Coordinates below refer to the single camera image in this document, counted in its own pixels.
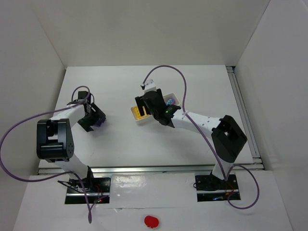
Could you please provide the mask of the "purple lego brick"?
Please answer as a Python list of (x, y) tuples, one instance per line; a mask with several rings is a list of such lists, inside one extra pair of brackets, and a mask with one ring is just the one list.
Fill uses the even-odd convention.
[(93, 126), (99, 128), (104, 122), (105, 122), (105, 120), (100, 119), (100, 120), (96, 121)]

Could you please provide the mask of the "long yellow lego plate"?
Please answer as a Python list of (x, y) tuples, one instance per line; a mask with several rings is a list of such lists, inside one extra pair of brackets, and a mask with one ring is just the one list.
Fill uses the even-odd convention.
[(142, 116), (140, 115), (139, 109), (137, 106), (133, 107), (133, 112), (136, 117), (136, 120), (141, 120)]

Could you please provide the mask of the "purple round lego piece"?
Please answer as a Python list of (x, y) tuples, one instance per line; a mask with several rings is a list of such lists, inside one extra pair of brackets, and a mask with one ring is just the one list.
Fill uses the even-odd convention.
[(166, 105), (173, 105), (175, 103), (175, 100), (173, 98), (169, 98), (166, 101)]

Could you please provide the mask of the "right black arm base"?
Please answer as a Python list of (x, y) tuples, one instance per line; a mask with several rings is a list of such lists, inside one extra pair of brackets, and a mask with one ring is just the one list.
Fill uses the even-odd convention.
[(227, 181), (220, 180), (212, 175), (195, 175), (198, 202), (213, 202), (240, 200), (239, 186), (235, 174), (229, 175)]

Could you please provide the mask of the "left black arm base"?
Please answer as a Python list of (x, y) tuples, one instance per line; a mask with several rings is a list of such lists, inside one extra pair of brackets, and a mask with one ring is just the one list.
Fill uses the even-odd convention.
[[(57, 181), (62, 186), (66, 187), (65, 204), (66, 205), (81, 205), (86, 204), (84, 192), (81, 184), (70, 179), (69, 181)], [(99, 177), (92, 179), (92, 185), (85, 184), (85, 191), (89, 204), (108, 204), (110, 202), (110, 177)]]

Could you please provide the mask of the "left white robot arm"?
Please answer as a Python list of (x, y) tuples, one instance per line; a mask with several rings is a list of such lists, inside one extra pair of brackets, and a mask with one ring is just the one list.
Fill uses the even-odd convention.
[(75, 154), (72, 127), (80, 125), (86, 132), (100, 127), (106, 120), (105, 113), (91, 99), (88, 91), (79, 91), (76, 100), (68, 103), (65, 110), (50, 119), (37, 123), (37, 156), (69, 172), (71, 185), (94, 186), (91, 168), (83, 164)]

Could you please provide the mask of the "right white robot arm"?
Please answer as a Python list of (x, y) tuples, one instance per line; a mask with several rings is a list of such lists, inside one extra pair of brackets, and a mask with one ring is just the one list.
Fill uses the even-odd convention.
[(247, 137), (234, 118), (208, 117), (185, 111), (177, 105), (167, 105), (160, 89), (135, 97), (141, 115), (145, 113), (163, 126), (200, 133), (214, 152), (216, 159), (212, 175), (227, 181), (234, 162), (247, 142)]

